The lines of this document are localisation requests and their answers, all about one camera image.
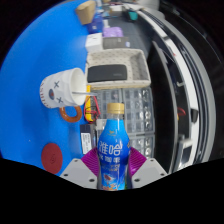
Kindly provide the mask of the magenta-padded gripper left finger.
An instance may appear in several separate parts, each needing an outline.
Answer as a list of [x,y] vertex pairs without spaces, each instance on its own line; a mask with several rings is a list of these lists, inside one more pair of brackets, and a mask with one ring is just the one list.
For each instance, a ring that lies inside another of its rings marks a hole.
[[97,149],[93,148],[81,159],[74,158],[60,177],[81,187],[96,189],[99,173],[100,164]]

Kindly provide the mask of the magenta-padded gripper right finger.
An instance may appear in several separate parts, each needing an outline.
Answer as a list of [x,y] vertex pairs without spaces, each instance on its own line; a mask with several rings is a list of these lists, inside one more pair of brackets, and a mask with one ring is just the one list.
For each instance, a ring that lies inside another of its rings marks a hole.
[[167,175],[155,158],[147,159],[135,148],[130,149],[128,160],[128,188],[146,186]]

